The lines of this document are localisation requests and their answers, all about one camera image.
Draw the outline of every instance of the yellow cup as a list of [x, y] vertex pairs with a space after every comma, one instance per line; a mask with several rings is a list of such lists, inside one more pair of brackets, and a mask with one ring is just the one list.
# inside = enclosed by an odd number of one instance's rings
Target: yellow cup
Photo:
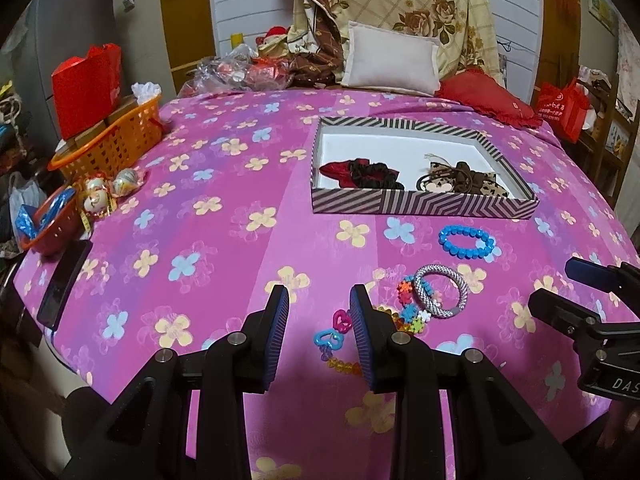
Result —
[[244, 43], [244, 36], [242, 35], [242, 32], [231, 35], [231, 48], [235, 48], [242, 43]]

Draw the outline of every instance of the pink heart charm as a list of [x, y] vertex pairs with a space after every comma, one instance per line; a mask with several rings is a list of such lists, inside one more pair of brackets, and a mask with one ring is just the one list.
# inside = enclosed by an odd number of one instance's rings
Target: pink heart charm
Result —
[[334, 313], [334, 330], [341, 334], [346, 334], [351, 330], [351, 316], [344, 310], [336, 310]]

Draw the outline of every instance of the red paper bag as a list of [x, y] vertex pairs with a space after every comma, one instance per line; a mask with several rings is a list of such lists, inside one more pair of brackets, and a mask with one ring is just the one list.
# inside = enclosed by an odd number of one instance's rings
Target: red paper bag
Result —
[[120, 99], [120, 47], [92, 46], [86, 57], [63, 61], [51, 75], [60, 134], [67, 140], [113, 112]]
[[575, 144], [580, 137], [589, 106], [588, 97], [577, 87], [577, 80], [574, 78], [562, 90], [549, 83], [542, 83], [536, 113], [549, 123], [556, 136]]

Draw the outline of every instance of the curtain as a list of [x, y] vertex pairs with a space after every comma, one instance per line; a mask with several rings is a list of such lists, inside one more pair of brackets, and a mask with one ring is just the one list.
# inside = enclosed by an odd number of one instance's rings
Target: curtain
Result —
[[618, 74], [618, 97], [634, 114], [640, 96], [640, 44], [622, 16], [618, 20]]

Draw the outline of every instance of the black phone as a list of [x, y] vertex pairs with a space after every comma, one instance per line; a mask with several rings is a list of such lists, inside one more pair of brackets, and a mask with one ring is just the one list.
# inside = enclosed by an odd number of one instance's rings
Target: black phone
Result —
[[71, 288], [93, 246], [89, 240], [75, 240], [66, 247], [53, 271], [36, 316], [45, 327], [54, 331], [58, 329]]

